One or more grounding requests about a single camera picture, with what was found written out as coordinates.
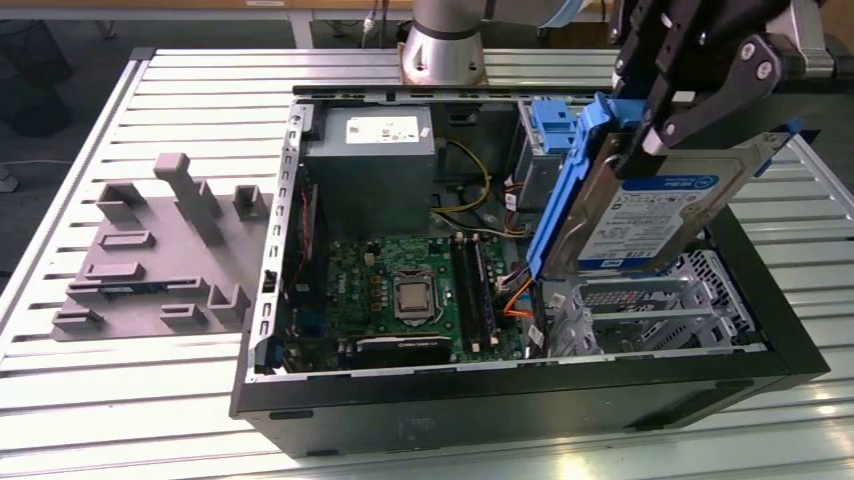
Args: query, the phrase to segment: blue tab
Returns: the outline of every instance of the blue tab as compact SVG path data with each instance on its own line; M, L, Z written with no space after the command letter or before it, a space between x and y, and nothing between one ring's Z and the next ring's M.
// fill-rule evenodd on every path
M566 101L541 99L531 101L533 127L543 137L546 153L565 153L570 150L575 132L575 119Z

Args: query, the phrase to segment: white sticker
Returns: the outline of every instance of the white sticker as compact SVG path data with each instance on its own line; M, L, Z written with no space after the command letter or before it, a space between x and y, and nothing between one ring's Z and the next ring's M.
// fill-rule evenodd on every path
M658 255L682 226L682 211L717 184L718 177L697 175L625 182L582 250L582 266L627 267Z
M539 331L539 328L537 328L537 325L534 324L531 324L531 327L529 328L529 338L539 348L543 348L543 332Z
M505 203L507 204L507 210L517 211L517 196L513 193L505 194Z
M418 117L353 117L347 143L418 143Z
M566 297L559 293L553 293L551 300L549 301L549 308L554 310L561 310L563 308L565 302L566 302Z

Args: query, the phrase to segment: metal rail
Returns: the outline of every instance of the metal rail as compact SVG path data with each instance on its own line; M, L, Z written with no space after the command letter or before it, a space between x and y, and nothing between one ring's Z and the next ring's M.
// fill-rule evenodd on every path
M494 84L607 85L609 52L487 52ZM275 185L296 84L395 84L394 51L163 50L131 62L0 299L0 477L850 478L853 204L798 140L733 209L833 372L690 428L631 436L294 460L227 415L240 335L56 343L106 180L163 191L154 157L184 151L214 193Z

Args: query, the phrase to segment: screw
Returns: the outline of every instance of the screw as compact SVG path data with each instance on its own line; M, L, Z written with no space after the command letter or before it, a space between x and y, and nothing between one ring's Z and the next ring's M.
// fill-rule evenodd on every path
M757 67L757 78L759 80L765 80L772 75L774 71L774 67L772 66L772 62L762 62Z
M754 53L757 53L757 46L753 43L746 43L742 47L742 60L750 60Z

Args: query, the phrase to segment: barcode label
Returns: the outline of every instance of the barcode label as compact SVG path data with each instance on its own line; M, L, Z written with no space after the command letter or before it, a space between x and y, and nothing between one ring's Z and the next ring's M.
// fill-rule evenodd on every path
M539 348L543 348L543 332L539 331L539 328L537 328L537 325L534 324L531 324L531 327L529 328L529 338Z
M505 194L505 203L507 204L507 210L517 211L517 196L513 193Z

